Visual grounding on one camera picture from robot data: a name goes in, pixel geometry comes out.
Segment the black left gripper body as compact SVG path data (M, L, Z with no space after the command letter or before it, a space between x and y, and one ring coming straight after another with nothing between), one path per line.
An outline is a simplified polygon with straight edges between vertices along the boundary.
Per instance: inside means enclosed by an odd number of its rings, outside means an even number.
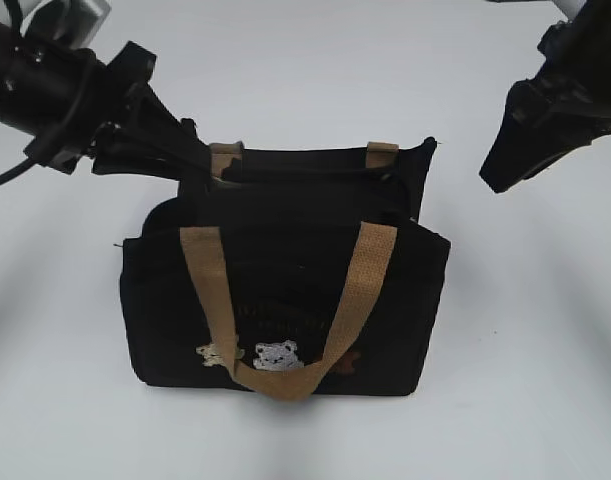
M107 64L88 49L61 51L30 81L38 130L24 148L35 165L72 173L128 92L148 82L157 56L128 42Z

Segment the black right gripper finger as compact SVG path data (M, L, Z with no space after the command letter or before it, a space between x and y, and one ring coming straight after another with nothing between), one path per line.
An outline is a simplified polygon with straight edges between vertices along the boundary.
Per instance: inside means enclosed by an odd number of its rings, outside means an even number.
M588 119L554 115L534 126L520 122L506 110L479 176L495 193L503 193L592 141Z

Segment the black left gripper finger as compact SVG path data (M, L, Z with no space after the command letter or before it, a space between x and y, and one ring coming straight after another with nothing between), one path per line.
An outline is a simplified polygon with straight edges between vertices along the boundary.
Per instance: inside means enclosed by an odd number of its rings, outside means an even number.
M143 89L135 106L136 138L157 157L181 166L211 167L211 152L194 130L187 130L152 89Z
M195 148L119 144L91 148L90 157L96 175L181 176L194 162Z

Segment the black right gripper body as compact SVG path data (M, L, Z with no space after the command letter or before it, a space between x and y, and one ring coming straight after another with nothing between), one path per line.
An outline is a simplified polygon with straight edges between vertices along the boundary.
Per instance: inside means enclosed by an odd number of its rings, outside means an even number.
M537 45L544 63L516 82L506 99L520 122L554 115L588 119L593 140L611 135L611 9L579 9L551 25Z

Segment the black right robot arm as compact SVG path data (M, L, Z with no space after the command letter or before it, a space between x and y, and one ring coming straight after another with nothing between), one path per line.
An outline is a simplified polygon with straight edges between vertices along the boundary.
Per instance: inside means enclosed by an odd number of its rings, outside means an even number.
M495 193L532 179L572 152L611 135L611 1L586 1L549 27L538 44L543 63L508 90L499 130L479 176ZM211 181L230 188L263 184L364 184L412 193L424 187L438 142L401 149L249 149L208 145L173 119L146 136L133 175L179 183Z

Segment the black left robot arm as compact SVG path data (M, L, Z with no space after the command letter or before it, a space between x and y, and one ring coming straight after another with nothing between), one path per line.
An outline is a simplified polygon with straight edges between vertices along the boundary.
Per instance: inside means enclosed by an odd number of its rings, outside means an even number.
M88 157L96 175L180 180L209 169L192 122L177 120L150 86L157 57L128 42L109 62L86 43L108 9L50 1L24 27L20 2L0 20L0 123L31 136L0 186L35 166L72 174Z

